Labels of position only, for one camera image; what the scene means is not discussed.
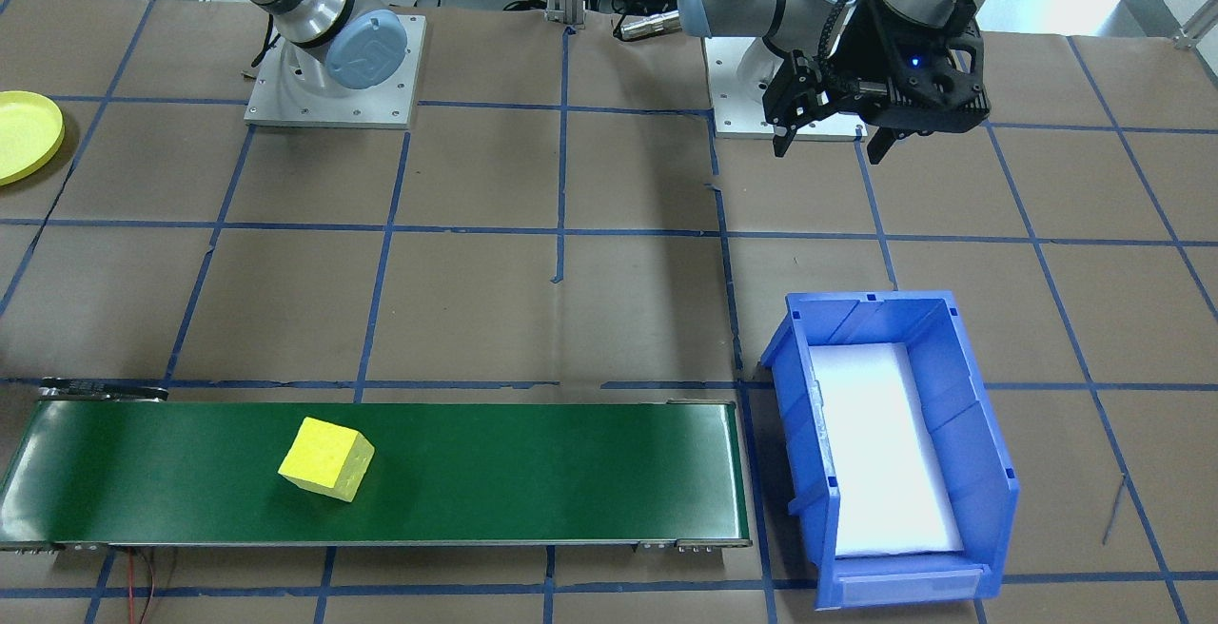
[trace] white foam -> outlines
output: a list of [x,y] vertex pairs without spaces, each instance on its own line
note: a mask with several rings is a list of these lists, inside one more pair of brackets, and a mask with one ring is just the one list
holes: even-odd
[[905,344],[809,352],[842,494],[837,556],[961,550]]

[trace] yellow sponge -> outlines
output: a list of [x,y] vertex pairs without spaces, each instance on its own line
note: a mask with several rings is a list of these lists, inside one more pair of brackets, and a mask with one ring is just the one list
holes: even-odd
[[352,502],[373,452],[359,431],[304,417],[279,474],[306,491]]

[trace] yellow plate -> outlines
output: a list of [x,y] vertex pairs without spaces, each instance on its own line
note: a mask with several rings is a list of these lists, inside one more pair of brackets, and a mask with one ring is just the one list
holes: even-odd
[[0,91],[0,185],[46,165],[63,143],[63,113],[30,91]]

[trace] conveyor belt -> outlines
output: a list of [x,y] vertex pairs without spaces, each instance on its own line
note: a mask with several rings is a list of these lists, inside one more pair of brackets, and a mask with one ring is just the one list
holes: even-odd
[[[276,469],[304,416],[376,453],[354,502]],[[0,546],[749,544],[734,406],[45,401]]]

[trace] robotic arm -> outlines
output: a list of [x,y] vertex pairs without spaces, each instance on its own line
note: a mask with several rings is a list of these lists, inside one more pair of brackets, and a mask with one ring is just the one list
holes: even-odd
[[851,112],[879,128],[875,165],[898,139],[963,133],[989,116],[982,1],[678,0],[678,12],[695,37],[759,38],[743,65],[769,56],[776,68],[761,99],[776,156],[800,127]]
[[275,29],[346,89],[389,79],[407,52],[407,33],[379,0],[251,0]]

